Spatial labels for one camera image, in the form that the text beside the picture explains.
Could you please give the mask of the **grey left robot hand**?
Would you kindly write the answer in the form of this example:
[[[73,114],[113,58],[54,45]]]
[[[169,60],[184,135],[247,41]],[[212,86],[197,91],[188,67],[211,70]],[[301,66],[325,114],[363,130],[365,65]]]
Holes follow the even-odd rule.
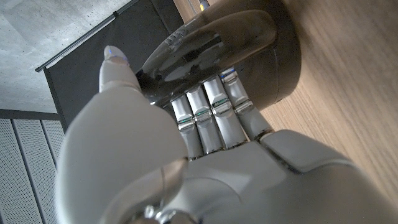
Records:
[[[143,96],[114,46],[57,169],[60,223],[397,222],[397,205],[363,171],[294,131],[191,161],[171,115]]]

